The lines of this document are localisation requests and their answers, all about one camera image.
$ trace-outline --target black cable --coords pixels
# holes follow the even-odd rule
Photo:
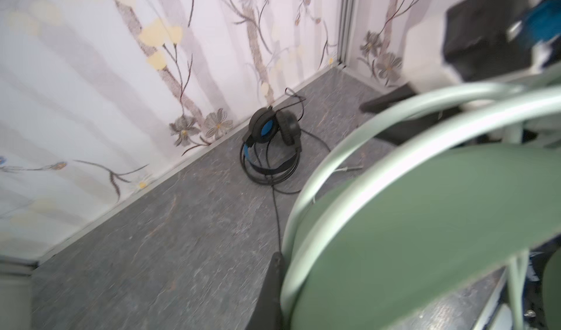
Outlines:
[[[307,135],[311,136],[312,138],[316,139],[318,142],[320,142],[323,146],[325,146],[325,148],[327,149],[327,151],[331,152],[331,148],[329,147],[329,145],[327,145],[327,143],[325,141],[323,141],[320,137],[313,135],[312,133],[310,133],[309,131],[300,128],[300,130],[302,130],[302,132],[306,133]]]
[[[279,209],[277,207],[277,198],[275,197],[275,187],[271,185],[272,194],[273,194],[273,205],[275,206],[275,215],[277,216],[277,238],[279,243],[279,251],[282,250],[282,243],[281,243],[281,220],[279,219]]]
[[[280,110],[284,110],[288,107],[294,106],[296,104],[300,104],[302,106],[302,114],[300,115],[300,117],[298,118],[298,121],[300,121],[302,119],[302,117],[304,117],[304,101],[306,100],[306,98],[304,96],[298,95],[296,94],[296,92],[294,90],[292,90],[291,88],[286,88],[284,90],[284,93],[290,97],[297,97],[298,101],[295,103],[291,103],[290,105],[281,107],[280,109],[278,109],[276,112],[280,111]],[[303,133],[307,134],[308,136],[311,136],[312,138],[316,139],[317,141],[319,141],[323,146],[325,146],[325,148],[327,149],[327,151],[331,151],[331,148],[329,147],[329,145],[327,145],[327,143],[325,141],[323,141],[320,137],[312,134],[311,132],[301,129]],[[271,144],[271,141],[273,140],[273,138],[271,138],[268,142],[267,142],[267,146],[265,148],[265,160],[267,163],[267,166],[270,168],[271,165],[269,163],[269,146]],[[283,190],[279,190],[275,187],[275,185],[278,185],[280,183],[282,183],[283,181],[287,180],[288,178],[290,178],[291,175],[294,174],[294,172],[296,171],[296,168],[298,167],[298,164],[300,162],[300,156],[299,156],[299,152],[297,153],[297,157],[296,160],[294,161],[294,164],[291,165],[291,167],[286,170],[285,172],[283,172],[280,175],[263,175],[263,179],[262,178],[258,178],[257,176],[254,176],[253,174],[251,174],[249,172],[249,170],[246,167],[246,157],[244,154],[244,146],[245,144],[242,144],[242,147],[240,149],[240,165],[242,167],[243,172],[247,175],[247,177],[249,178],[249,180],[251,180],[252,182],[259,184],[259,185],[267,185],[271,187],[271,193],[273,195],[273,205],[275,207],[275,216],[277,219],[277,239],[278,239],[278,248],[279,251],[282,249],[282,241],[281,241],[281,220],[279,218],[279,211],[278,211],[278,207],[277,207],[277,197],[275,196],[275,192],[280,193],[280,194],[284,194],[284,195],[296,195],[298,193],[300,193],[302,190],[298,190],[295,192],[285,192]],[[259,163],[260,167],[263,167],[263,164],[261,162],[261,159],[259,158],[259,154],[257,154],[257,147],[256,144],[253,146],[253,151],[255,154],[255,157],[257,158],[257,161]]]

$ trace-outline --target baseboard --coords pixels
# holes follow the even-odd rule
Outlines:
[[[356,72],[355,70],[340,64],[338,67],[338,69],[340,69],[342,72],[348,74],[349,76],[353,77],[354,79],[357,79],[358,81],[363,82],[364,84],[366,84],[367,86],[369,86],[370,88],[374,89],[375,91],[381,93],[382,95],[385,95],[389,92],[391,92],[393,89],[390,88],[386,88],[384,86],[381,86],[379,84],[376,84],[375,82],[372,81],[372,79],[363,76],[362,74]]]
[[[323,69],[319,70],[318,72],[316,72],[315,74],[313,74],[310,78],[307,78],[305,81],[303,81],[302,83],[298,84],[296,87],[294,87],[293,89],[298,91],[302,88],[304,88],[305,86],[307,86],[308,84],[310,84],[312,81],[318,79],[320,76],[322,76],[324,73],[326,73],[327,71],[329,71],[331,68],[331,66],[327,66],[324,67]],[[281,102],[284,102],[286,99],[288,99],[289,96],[287,95],[283,95],[280,98],[278,98],[274,103],[273,106],[276,106],[278,104],[280,104]],[[153,181],[149,186],[147,186],[146,188],[144,188],[142,191],[137,192],[135,194],[132,194],[130,197],[128,197],[127,199],[123,200],[121,203],[119,203],[116,207],[112,208],[111,210],[109,210],[106,214],[103,214],[101,217],[99,217],[98,219],[96,219],[95,221],[89,223],[87,226],[85,226],[82,230],[78,231],[77,233],[75,233],[73,236],[70,236],[69,238],[67,238],[65,241],[61,242],[60,244],[56,245],[55,247],[53,247],[51,250],[49,250],[45,255],[43,255],[42,257],[39,258],[39,260],[37,261],[39,265],[45,263],[46,261],[48,261],[52,256],[56,255],[57,253],[61,252],[62,250],[64,250],[65,248],[67,248],[68,246],[70,246],[72,243],[78,241],[78,239],[80,239],[82,236],[86,235],[87,233],[89,233],[90,231],[94,230],[95,228],[97,228],[98,226],[100,226],[103,222],[107,221],[108,219],[110,219],[111,217],[113,217],[115,214],[121,212],[124,208],[128,207],[131,203],[133,203],[134,201],[140,199],[142,196],[146,195],[147,193],[149,193],[153,188],[155,188],[156,186],[160,185],[161,183],[163,183],[165,180],[169,179],[171,176],[175,175],[177,172],[181,171],[182,169],[184,169],[185,167],[187,167],[188,165],[192,164],[193,162],[195,162],[197,159],[199,159],[200,157],[203,157],[203,155],[207,154],[209,151],[212,151],[215,147],[219,146],[220,144],[222,144],[224,141],[226,141],[228,138],[232,137],[235,133],[237,133],[239,130],[242,130],[244,128],[247,127],[247,125],[249,124],[249,119],[245,120],[242,124],[240,124],[239,126],[235,127],[233,130],[231,130],[228,134],[226,134],[224,137],[220,138],[218,141],[212,143],[212,145],[204,148],[203,151],[198,152],[196,155],[194,155],[193,157],[189,157],[186,158],[184,161],[180,162],[177,166],[173,167],[172,169],[170,169],[170,171],[164,173],[161,177],[159,177],[158,179],[156,179],[155,181]]]

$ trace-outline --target speckled vinyl floor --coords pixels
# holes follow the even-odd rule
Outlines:
[[[359,104],[379,95],[336,69],[301,93],[307,97],[302,127],[331,147],[367,119]],[[293,109],[299,112],[298,106]],[[242,135],[233,135],[41,265],[32,276],[33,328],[243,329],[277,238],[270,188],[250,182],[240,167]],[[296,173],[279,188],[301,188],[326,155],[305,134],[302,143]],[[346,163],[368,167],[391,149],[373,139]],[[286,156],[277,143],[272,150],[277,161]],[[322,192],[356,174],[333,174]],[[282,226],[295,199],[277,195]],[[466,303],[481,303],[493,284],[480,283],[439,301],[446,317],[456,319],[446,329],[471,328],[479,311],[466,311]],[[442,321],[438,310],[429,309],[424,320],[414,316],[407,323],[413,327],[404,323],[403,328],[429,328],[431,314]]]

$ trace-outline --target blue object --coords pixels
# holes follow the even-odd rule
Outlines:
[[[547,0],[536,6],[526,16],[522,30],[531,45],[561,34],[561,0]]]
[[[273,128],[273,120],[270,120],[269,122],[265,123],[265,125],[261,129],[261,135],[264,136],[268,134],[272,128]]]
[[[247,147],[247,145],[243,146],[243,153],[245,154],[247,160],[251,162],[251,160],[249,159],[249,147]]]

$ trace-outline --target floral wallpaper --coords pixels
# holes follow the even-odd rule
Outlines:
[[[382,89],[406,83],[401,66],[406,33],[462,0],[356,0],[348,67]]]
[[[41,257],[333,64],[339,12],[0,0],[0,255]]]

